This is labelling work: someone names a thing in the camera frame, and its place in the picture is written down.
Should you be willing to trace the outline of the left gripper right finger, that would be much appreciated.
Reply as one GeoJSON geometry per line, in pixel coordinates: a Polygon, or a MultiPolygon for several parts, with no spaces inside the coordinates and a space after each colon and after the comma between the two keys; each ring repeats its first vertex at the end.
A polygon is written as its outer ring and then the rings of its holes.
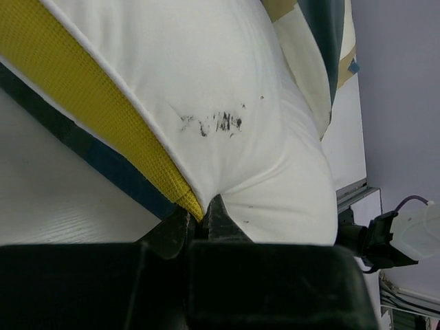
{"type": "Polygon", "coordinates": [[[218,242],[252,241],[229,216],[221,195],[212,199],[202,219],[202,239],[218,242]]]}

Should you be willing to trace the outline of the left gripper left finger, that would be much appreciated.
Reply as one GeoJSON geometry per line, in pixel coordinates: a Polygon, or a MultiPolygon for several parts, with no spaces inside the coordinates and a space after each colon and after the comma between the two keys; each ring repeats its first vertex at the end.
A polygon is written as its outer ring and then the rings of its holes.
{"type": "Polygon", "coordinates": [[[162,259],[176,259],[184,251],[192,224],[192,215],[183,208],[176,208],[173,214],[141,237],[140,242],[147,244],[162,259]]]}

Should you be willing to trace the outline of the checkered blue beige pillowcase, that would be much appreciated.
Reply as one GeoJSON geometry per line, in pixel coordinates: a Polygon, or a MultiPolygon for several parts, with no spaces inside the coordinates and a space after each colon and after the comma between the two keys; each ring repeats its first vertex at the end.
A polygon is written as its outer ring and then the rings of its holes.
{"type": "MultiPolygon", "coordinates": [[[[265,1],[294,78],[316,118],[331,121],[355,68],[350,1],[265,1]]],[[[1,86],[65,146],[160,219],[205,208],[109,75],[41,1],[1,2],[1,86]]]]}

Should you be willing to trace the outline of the white pillow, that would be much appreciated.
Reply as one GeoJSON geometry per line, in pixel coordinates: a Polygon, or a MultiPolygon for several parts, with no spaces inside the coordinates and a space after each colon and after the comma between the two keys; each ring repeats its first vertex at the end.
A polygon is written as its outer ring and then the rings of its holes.
{"type": "Polygon", "coordinates": [[[318,127],[260,1],[2,1],[1,61],[196,219],[221,197],[259,243],[333,245],[318,127]]]}

